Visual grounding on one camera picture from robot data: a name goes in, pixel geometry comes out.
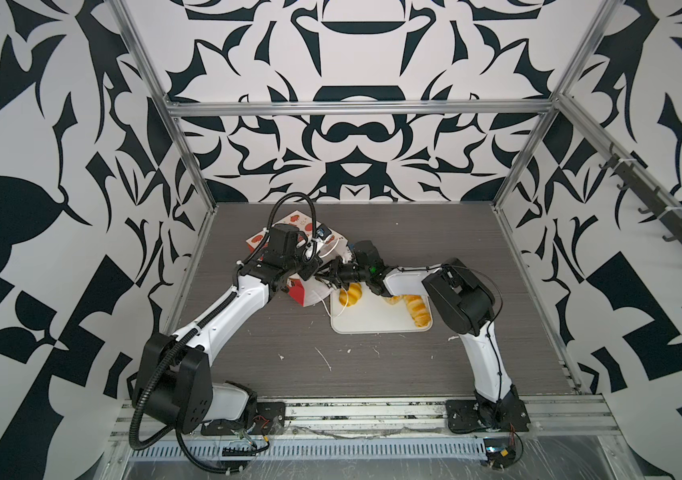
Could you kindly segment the white red paper bag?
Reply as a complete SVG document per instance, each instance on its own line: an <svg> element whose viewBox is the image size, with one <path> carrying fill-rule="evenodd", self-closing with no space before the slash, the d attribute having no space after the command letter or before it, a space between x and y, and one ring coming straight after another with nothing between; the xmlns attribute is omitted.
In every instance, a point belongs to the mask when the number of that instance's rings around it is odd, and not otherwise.
<svg viewBox="0 0 682 480"><path fill-rule="evenodd" d="M246 240L243 273L260 278L273 292L286 292L303 307L323 302L333 287L316 275L347 256L347 239L301 210L269 222Z"/></svg>

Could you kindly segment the small yellow fake bread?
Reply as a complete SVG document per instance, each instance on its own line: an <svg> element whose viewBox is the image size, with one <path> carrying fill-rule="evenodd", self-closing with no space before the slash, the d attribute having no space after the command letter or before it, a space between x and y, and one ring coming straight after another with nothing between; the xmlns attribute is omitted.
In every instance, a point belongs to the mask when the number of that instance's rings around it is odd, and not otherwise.
<svg viewBox="0 0 682 480"><path fill-rule="evenodd" d="M347 288L342 288L339 291L338 300L343 307L351 307L357 304L362 296L362 285L360 283L351 283Z"/></svg>

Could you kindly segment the long striped fake bread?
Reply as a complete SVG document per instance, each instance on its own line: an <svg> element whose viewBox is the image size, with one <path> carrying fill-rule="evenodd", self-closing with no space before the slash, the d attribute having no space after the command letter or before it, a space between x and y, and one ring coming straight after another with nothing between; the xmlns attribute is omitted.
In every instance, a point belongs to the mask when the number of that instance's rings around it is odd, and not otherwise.
<svg viewBox="0 0 682 480"><path fill-rule="evenodd" d="M405 295L402 299L417 328L425 328L431 323L431 314L429 313L426 302L421 296Z"/></svg>

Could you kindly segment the short twisted fake bread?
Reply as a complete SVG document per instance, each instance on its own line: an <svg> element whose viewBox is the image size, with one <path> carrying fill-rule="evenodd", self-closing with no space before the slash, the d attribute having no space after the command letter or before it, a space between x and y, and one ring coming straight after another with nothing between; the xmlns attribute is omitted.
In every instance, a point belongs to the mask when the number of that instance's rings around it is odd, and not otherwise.
<svg viewBox="0 0 682 480"><path fill-rule="evenodd" d="M402 296L392 296L392 297L384 297L383 300L386 301L390 305L395 305L399 303L403 299Z"/></svg>

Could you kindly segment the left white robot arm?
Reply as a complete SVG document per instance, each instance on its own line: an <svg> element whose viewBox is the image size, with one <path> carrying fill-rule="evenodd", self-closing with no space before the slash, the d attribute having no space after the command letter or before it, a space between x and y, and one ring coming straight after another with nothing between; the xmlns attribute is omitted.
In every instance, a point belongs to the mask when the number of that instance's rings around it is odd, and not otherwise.
<svg viewBox="0 0 682 480"><path fill-rule="evenodd" d="M331 237L323 224L310 232L278 223L258 248L237 264L231 287L200 316L176 332L156 333L144 346L133 398L129 440L143 450L171 431L188 434L219 423L247 430L257 395L234 382L215 383L212 365L226 343L297 274L311 277L319 252Z"/></svg>

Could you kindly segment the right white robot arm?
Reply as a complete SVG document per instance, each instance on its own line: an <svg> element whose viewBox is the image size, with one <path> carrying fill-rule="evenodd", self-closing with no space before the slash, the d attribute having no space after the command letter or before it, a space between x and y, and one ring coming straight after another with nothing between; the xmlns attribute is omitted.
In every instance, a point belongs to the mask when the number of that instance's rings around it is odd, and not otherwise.
<svg viewBox="0 0 682 480"><path fill-rule="evenodd" d="M477 398L496 409L510 398L512 381L495 335L496 298L478 273L461 260L450 258L425 267L390 266L366 240L353 245L349 261L334 259L315 277L345 290L353 283L364 283L382 298L426 296L463 343Z"/></svg>

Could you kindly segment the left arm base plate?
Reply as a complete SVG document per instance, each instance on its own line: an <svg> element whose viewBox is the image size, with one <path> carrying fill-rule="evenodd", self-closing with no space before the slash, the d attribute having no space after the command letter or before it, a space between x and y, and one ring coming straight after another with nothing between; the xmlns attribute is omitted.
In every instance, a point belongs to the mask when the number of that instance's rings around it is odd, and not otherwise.
<svg viewBox="0 0 682 480"><path fill-rule="evenodd" d="M212 420L203 424L203 436L235 435L245 432L254 435L278 433L286 417L285 402L257 401L250 403L237 420Z"/></svg>

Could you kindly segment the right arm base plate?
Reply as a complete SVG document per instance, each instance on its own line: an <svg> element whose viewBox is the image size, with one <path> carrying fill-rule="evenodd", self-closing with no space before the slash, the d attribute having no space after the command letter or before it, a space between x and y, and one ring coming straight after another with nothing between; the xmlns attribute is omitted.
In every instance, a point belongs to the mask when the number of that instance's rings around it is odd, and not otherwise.
<svg viewBox="0 0 682 480"><path fill-rule="evenodd" d="M510 393L498 403L479 400L447 400L447 427L454 434L475 432L528 432L530 417L524 402Z"/></svg>

